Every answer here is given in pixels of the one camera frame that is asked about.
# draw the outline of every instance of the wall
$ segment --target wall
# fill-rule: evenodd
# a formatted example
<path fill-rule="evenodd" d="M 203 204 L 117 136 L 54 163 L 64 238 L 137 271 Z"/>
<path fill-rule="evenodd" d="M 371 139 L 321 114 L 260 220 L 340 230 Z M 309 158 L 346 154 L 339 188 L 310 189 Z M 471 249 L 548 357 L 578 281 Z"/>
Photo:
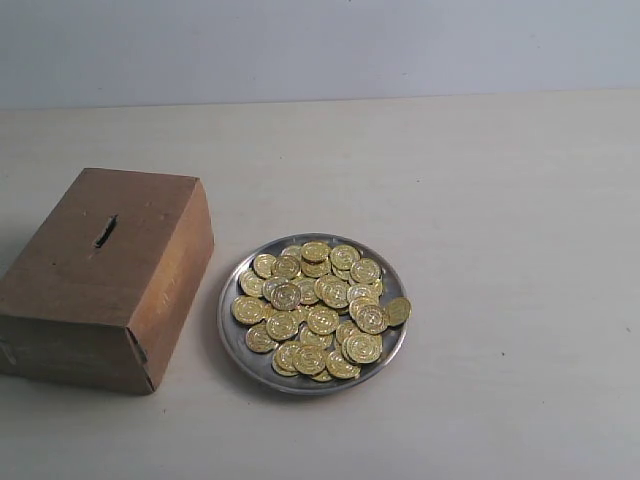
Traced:
<path fill-rule="evenodd" d="M 637 0 L 0 0 L 0 108 L 640 86 Z"/>

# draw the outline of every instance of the coin slot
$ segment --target coin slot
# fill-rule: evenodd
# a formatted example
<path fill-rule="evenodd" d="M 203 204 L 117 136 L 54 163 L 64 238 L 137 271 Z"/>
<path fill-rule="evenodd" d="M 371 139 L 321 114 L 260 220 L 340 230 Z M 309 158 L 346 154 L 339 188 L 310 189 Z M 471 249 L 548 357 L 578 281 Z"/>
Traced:
<path fill-rule="evenodd" d="M 104 244 L 107 243 L 107 240 L 109 240 L 109 237 L 113 233 L 113 230 L 116 228 L 117 223 L 118 223 L 118 215 L 111 215 L 107 220 L 107 224 L 102 229 L 102 232 L 100 233 L 100 235 L 98 235 L 98 238 L 96 238 L 95 241 L 93 242 L 94 248 L 102 248 Z"/>

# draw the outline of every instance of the plate rim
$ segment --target plate rim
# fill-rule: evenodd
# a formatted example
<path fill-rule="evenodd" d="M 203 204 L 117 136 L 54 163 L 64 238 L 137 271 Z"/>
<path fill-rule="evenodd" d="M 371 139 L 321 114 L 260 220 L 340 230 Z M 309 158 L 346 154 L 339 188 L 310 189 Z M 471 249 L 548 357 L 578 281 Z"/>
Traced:
<path fill-rule="evenodd" d="M 288 387 L 286 385 L 280 385 L 278 383 L 274 383 L 266 378 L 261 377 L 260 375 L 256 374 L 253 370 L 251 370 L 249 367 L 247 367 L 243 362 L 240 361 L 240 359 L 236 356 L 235 352 L 233 351 L 233 349 L 231 348 L 231 345 L 229 343 L 229 339 L 227 339 L 226 334 L 224 333 L 224 327 L 222 325 L 223 322 L 223 317 L 224 317 L 224 313 L 223 313 L 223 308 L 224 308 L 224 298 L 226 296 L 227 291 L 229 290 L 229 288 L 231 287 L 232 283 L 235 280 L 236 275 L 239 273 L 239 271 L 242 269 L 243 265 L 245 263 L 250 263 L 250 260 L 255 257 L 256 255 L 258 255 L 262 250 L 265 250 L 277 243 L 286 241 L 286 240 L 291 240 L 295 237 L 300 237 L 300 236 L 305 236 L 305 237 L 313 237 L 313 236 L 318 236 L 318 237 L 330 237 L 336 240 L 339 240 L 341 242 L 345 242 L 345 243 L 351 243 L 354 246 L 362 249 L 362 250 L 368 250 L 370 252 L 372 252 L 373 254 L 377 255 L 379 258 L 381 258 L 382 260 L 384 260 L 384 262 L 386 263 L 386 266 L 388 267 L 388 271 L 389 273 L 391 273 L 397 283 L 398 286 L 400 287 L 400 292 L 402 294 L 402 296 L 406 296 L 406 291 L 404 288 L 404 285 L 402 283 L 402 280 L 400 279 L 400 277 L 398 276 L 398 273 L 395 271 L 395 269 L 393 268 L 393 266 L 391 265 L 391 263 L 389 263 L 389 261 L 384 258 L 382 255 L 380 255 L 377 251 L 375 251 L 373 248 L 364 245 L 363 243 L 357 242 L 355 240 L 352 240 L 348 237 L 343 237 L 342 235 L 334 235 L 334 234 L 329 234 L 329 233 L 318 233 L 318 232 L 310 232 L 310 233 L 296 233 L 296 234 L 292 234 L 292 235 L 286 235 L 284 237 L 280 237 L 277 238 L 275 240 L 272 240 L 271 242 L 267 242 L 261 246 L 259 246 L 258 248 L 252 250 L 248 255 L 246 255 L 242 260 L 240 260 L 240 262 L 238 262 L 238 264 L 233 267 L 233 269 L 231 270 L 231 273 L 229 274 L 229 277 L 227 278 L 227 280 L 224 283 L 224 286 L 222 287 L 222 290 L 220 291 L 220 296 L 218 298 L 218 309 L 217 309 L 217 324 L 218 324 L 218 334 L 220 336 L 220 340 L 222 341 L 222 344 L 225 348 L 225 350 L 227 351 L 227 354 L 233 359 L 233 361 L 235 362 L 236 365 L 238 365 L 240 367 L 240 369 L 247 375 L 249 375 L 251 378 L 253 378 L 254 380 L 257 380 L 259 383 L 266 385 L 274 390 L 277 390 L 279 392 L 282 393 L 287 393 L 290 395 L 301 395 L 301 396 L 320 396 L 320 395 L 329 395 L 332 393 L 338 393 L 340 391 L 355 387 L 356 385 L 359 385 L 367 380 L 369 380 L 370 378 L 374 377 L 375 375 L 377 375 L 378 373 L 380 373 L 387 365 L 389 365 L 389 363 L 391 362 L 391 360 L 394 359 L 394 357 L 396 356 L 396 354 L 398 353 L 398 351 L 400 350 L 400 348 L 402 347 L 402 344 L 404 342 L 405 336 L 407 334 L 407 324 L 404 323 L 402 325 L 402 327 L 400 328 L 400 335 L 398 336 L 398 340 L 395 344 L 395 346 L 393 347 L 393 349 L 391 350 L 391 352 L 389 352 L 389 355 L 387 356 L 387 358 L 384 359 L 384 361 L 382 361 L 377 368 L 374 368 L 373 370 L 371 370 L 370 372 L 368 372 L 366 375 L 361 376 L 360 378 L 357 379 L 350 379 L 349 381 L 339 384 L 339 385 L 335 385 L 335 386 L 327 386 L 326 388 L 317 388 L 317 389 L 305 389 L 305 388 L 296 388 L 296 387 Z"/>

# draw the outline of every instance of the table surface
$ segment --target table surface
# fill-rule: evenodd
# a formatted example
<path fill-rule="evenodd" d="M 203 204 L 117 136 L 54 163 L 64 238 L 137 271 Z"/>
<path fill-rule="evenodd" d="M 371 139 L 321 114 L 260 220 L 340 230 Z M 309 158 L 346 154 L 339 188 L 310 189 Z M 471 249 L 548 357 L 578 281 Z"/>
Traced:
<path fill-rule="evenodd" d="M 0 273 L 85 166 L 200 176 L 216 251 L 164 383 L 0 377 L 2 478 L 632 479 L 640 91 L 0 112 Z M 222 282 L 295 232 L 364 242 L 414 305 L 380 375 L 254 384 Z"/>

